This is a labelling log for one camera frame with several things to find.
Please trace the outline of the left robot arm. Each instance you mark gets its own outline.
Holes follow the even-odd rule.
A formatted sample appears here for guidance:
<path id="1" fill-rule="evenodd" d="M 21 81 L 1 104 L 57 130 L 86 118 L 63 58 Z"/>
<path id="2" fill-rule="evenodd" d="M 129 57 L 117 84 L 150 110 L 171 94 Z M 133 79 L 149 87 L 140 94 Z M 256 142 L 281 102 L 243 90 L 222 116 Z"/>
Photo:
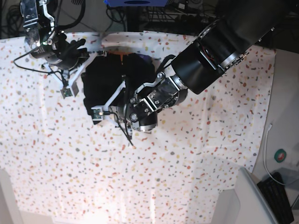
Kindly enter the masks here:
<path id="1" fill-rule="evenodd" d="M 113 115 L 121 130 L 147 132 L 157 115 L 200 94 L 290 12 L 296 0 L 229 0 L 226 12 L 203 28 L 178 55 L 168 55 L 155 68 L 147 55 L 107 54 L 97 57 L 83 78 L 84 105 L 95 124 Z"/>

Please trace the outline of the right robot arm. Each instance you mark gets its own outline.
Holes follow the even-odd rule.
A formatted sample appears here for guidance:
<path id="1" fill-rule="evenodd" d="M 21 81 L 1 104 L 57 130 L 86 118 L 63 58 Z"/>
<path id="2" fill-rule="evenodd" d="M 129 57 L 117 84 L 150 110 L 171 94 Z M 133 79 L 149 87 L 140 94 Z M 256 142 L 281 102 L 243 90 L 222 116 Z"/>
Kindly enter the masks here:
<path id="1" fill-rule="evenodd" d="M 77 26 L 85 15 L 86 1 L 74 0 L 81 7 L 78 18 L 67 25 L 58 23 L 62 1 L 58 0 L 22 0 L 21 15 L 25 31 L 24 56 L 44 59 L 46 64 L 38 73 L 53 77 L 60 85 L 62 96 L 77 96 L 77 80 L 82 78 L 84 95 L 94 98 L 99 93 L 98 79 L 93 61 L 98 56 L 106 56 L 105 51 L 89 51 L 86 39 L 67 41 L 65 31 Z"/>

